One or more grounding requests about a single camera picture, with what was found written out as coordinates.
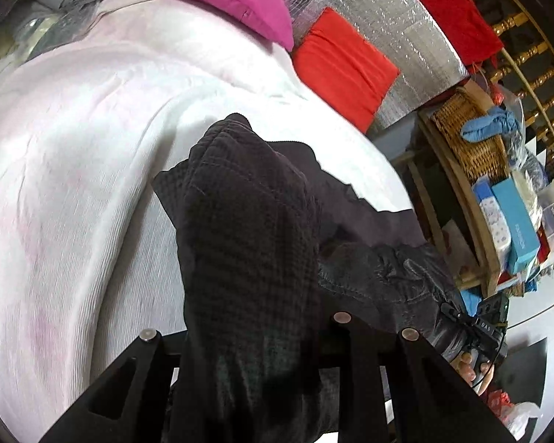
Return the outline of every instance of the human hand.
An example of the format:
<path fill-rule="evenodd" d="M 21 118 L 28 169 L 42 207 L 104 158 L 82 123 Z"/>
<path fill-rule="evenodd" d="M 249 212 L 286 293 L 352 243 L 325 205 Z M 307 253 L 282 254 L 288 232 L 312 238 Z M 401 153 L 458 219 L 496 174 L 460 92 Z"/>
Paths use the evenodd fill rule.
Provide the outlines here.
<path fill-rule="evenodd" d="M 451 365 L 459 373 L 459 375 L 464 378 L 464 381 L 472 386 L 472 382 L 476 378 L 476 372 L 472 369 L 472 355 L 468 352 L 461 353 L 457 356 L 455 360 L 451 362 Z M 482 363 L 480 365 L 480 371 L 486 376 L 474 390 L 478 395 L 482 395 L 486 389 L 489 387 L 490 382 L 495 376 L 495 366 L 490 367 L 490 363 Z"/>

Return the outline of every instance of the orange-red pillow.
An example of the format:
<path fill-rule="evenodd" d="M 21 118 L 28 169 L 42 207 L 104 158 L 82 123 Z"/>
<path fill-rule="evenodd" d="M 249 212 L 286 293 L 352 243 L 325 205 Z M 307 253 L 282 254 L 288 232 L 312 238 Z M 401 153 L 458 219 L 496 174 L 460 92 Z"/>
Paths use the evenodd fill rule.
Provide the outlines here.
<path fill-rule="evenodd" d="M 301 81 L 365 133 L 400 70 L 332 8 L 293 55 Z"/>

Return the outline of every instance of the silver foil mat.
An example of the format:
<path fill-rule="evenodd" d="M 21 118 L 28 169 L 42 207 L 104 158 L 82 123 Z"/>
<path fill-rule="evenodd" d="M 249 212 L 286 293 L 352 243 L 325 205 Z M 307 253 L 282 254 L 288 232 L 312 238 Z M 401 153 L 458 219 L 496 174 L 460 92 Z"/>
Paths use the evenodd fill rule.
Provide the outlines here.
<path fill-rule="evenodd" d="M 402 71 L 375 115 L 379 128 L 387 128 L 468 75 L 419 0 L 284 1 L 294 20 L 296 45 L 330 6 Z"/>

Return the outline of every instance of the ribbed white fabric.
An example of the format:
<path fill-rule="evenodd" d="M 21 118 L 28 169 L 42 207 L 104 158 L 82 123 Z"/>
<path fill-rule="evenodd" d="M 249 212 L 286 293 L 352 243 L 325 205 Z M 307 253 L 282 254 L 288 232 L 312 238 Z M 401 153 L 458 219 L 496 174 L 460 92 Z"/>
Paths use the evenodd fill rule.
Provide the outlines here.
<path fill-rule="evenodd" d="M 0 79 L 0 416 L 22 443 L 141 328 L 184 328 L 174 229 L 147 181 L 235 111 L 308 143 L 374 207 L 410 208 L 282 48 L 186 1 L 116 11 Z"/>

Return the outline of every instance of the dark clothing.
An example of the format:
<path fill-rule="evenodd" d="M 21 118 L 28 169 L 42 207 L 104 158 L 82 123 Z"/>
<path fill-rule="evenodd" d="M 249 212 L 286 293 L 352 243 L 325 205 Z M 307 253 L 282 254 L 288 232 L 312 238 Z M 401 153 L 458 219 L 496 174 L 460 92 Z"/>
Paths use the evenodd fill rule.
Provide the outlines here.
<path fill-rule="evenodd" d="M 461 348 L 439 316 L 442 301 L 463 308 L 441 258 L 419 231 L 398 234 L 418 225 L 412 211 L 376 212 L 306 145 L 266 143 L 230 115 L 152 185 L 177 229 L 188 328 L 170 441 L 313 442 L 336 430 L 338 371 L 315 366 L 324 291 L 375 327 L 408 321 L 439 351 Z"/>

